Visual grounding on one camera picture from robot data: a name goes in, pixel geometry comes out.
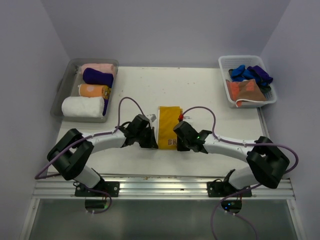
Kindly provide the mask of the yellow bear towel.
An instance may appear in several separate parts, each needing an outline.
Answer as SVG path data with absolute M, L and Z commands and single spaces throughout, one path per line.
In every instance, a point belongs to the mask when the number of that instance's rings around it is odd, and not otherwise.
M 157 144 L 160 150 L 176 150 L 177 135 L 173 128 L 179 123 L 179 106 L 160 106 L 158 113 Z

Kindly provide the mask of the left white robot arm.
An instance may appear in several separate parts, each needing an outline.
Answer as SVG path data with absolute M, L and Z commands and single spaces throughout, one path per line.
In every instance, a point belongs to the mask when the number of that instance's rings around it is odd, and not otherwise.
M 105 181 L 87 166 L 90 156 L 108 149 L 125 148 L 138 143 L 143 149 L 157 149 L 154 114 L 138 114 L 132 121 L 117 126 L 110 132 L 81 133 L 73 128 L 59 140 L 47 155 L 47 160 L 66 180 L 73 180 L 76 197 L 117 197 L 118 181 Z

